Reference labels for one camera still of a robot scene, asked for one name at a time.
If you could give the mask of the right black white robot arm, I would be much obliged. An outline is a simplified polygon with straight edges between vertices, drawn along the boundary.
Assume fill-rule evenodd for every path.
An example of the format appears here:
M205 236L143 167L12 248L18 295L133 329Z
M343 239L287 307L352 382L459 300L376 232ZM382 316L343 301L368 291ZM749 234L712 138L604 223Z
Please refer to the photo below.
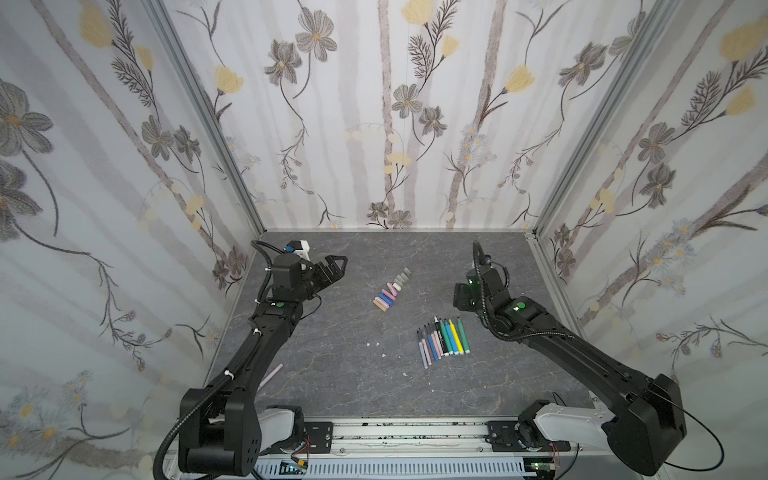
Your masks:
M608 449L631 470L652 476L686 436L681 392L674 381L628 367L571 332L531 298L511 297L494 268L469 271L466 282L454 287L453 305L477 314L495 338L521 343L553 361L604 406L597 410L535 401L515 426L522 448L571 442Z

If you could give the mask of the purple pink pen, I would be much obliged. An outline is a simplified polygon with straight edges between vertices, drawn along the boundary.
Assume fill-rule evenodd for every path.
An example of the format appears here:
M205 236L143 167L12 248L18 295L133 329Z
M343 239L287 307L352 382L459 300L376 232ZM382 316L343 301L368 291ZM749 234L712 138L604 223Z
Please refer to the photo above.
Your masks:
M439 361L442 359L442 352L440 350L440 342L439 339L436 336L436 332L434 330L433 325L428 326L429 334L430 334L430 342L432 345L432 349L434 350L435 360Z

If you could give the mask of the light green marker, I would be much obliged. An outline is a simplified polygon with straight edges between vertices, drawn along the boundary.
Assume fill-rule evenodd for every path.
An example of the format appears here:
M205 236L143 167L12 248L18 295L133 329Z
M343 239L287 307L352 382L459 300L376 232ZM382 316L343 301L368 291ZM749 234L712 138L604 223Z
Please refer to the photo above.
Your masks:
M457 329L458 329L458 332L459 332L459 337L460 337L460 340L461 340L463 352L465 354L469 354L471 352L471 347L470 347L470 344L468 342L468 338L466 336L466 331L465 331L465 328L464 328L464 324L463 324L463 322L461 321L460 318L457 319Z

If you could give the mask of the blue marker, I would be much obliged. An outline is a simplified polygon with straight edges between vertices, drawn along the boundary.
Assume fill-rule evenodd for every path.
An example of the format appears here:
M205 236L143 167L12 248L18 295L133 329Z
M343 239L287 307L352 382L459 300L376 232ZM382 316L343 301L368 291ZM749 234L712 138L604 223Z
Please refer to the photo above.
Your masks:
M444 326L444 330L445 330L445 333L446 333L446 336L447 336L447 342L448 342L449 347L451 348L452 354L453 355L458 355L459 354L458 346L457 346L457 344L455 342L455 337L453 335L453 330L452 330L450 324L447 321L443 321L443 326Z

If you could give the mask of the tan pen cap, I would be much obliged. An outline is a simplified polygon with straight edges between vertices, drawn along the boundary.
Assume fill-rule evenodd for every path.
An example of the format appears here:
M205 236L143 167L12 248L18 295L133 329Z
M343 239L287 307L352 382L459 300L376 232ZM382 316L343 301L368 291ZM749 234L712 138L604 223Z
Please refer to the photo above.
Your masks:
M380 310L386 312L387 310L383 309L374 299L372 300L373 304L376 305Z

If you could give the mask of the light pink pen cap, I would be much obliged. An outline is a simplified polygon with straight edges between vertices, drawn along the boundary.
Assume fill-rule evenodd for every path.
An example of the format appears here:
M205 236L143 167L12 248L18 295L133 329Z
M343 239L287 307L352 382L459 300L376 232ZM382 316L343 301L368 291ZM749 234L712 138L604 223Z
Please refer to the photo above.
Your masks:
M375 297L374 300L385 310L387 310L390 307L390 305L380 297Z

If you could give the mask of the black white pen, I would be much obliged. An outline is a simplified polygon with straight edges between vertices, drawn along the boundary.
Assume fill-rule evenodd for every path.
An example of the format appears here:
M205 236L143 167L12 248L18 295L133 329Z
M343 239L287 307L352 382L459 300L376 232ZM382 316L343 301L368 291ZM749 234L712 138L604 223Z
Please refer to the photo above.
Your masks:
M437 337L437 343L440 347L441 355L442 356L450 355L452 351L449 349L449 347L445 342L442 325L437 317L434 317L433 324L434 324L435 336Z

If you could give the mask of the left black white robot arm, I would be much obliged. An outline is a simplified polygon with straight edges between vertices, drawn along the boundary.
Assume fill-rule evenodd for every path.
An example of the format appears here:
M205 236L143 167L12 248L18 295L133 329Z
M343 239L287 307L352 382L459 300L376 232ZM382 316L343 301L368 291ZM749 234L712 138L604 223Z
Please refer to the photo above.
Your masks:
M266 448L255 407L258 386L272 360L304 316L303 304L341 280L348 258L328 255L312 263L294 251L275 258L256 244L265 258L266 276L249 317L251 331L227 366L203 389L190 389L179 418L163 441L178 441L183 473L208 477L247 476Z

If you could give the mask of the blue pen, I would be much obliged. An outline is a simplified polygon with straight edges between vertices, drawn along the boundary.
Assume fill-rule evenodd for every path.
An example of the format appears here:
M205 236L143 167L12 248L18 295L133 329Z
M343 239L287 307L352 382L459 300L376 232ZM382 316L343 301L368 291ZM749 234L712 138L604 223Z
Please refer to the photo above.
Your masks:
M429 332L427 331L426 327L425 327L425 331L426 331L425 335L426 335L426 339L427 339L427 344L428 344L429 349L430 349L430 353L432 355L433 360L436 362L436 361L439 360L439 357L437 355L437 351L435 349L435 346L434 346L434 343L433 343L433 340L432 340L432 336L429 334Z

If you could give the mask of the light pink pen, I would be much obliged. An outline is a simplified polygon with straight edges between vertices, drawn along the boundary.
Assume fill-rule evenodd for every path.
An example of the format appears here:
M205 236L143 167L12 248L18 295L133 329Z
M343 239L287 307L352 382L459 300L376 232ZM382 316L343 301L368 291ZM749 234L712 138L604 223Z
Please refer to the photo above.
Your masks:
M427 366L425 368L428 368L431 365L431 363L432 363L432 361L431 361L431 352L430 352L430 348L428 346L427 340L426 340L426 338L423 335L422 335L422 338L421 338L421 345L422 345L422 350L423 350L423 353L424 353L424 356L425 356L425 359L426 359L425 361L426 361L426 364L427 364Z

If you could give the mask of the dark green marker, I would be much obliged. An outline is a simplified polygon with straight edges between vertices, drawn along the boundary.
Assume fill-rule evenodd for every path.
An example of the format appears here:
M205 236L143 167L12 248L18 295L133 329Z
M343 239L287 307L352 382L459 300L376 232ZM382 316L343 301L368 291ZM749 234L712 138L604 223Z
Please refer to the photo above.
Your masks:
M443 338L443 340L444 340L444 342L446 344L448 354L449 355L455 355L456 354L456 350L454 348L453 336L452 336L452 333L450 331L450 328L446 325L446 323L445 323L445 321L443 319L439 320L439 324L440 324L440 329L441 329L441 335L442 335L442 338Z

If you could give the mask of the yellow marker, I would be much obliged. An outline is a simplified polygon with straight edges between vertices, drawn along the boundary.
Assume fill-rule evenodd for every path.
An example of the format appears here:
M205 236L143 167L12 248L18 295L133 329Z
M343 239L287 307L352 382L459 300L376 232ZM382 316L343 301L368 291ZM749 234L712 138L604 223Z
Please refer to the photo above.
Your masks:
M459 336L459 330L457 326L454 324L452 320L448 320L448 325L451 329L451 334L453 336L453 343L455 345L455 351L459 355L463 355L465 353L463 344L461 342L461 338Z

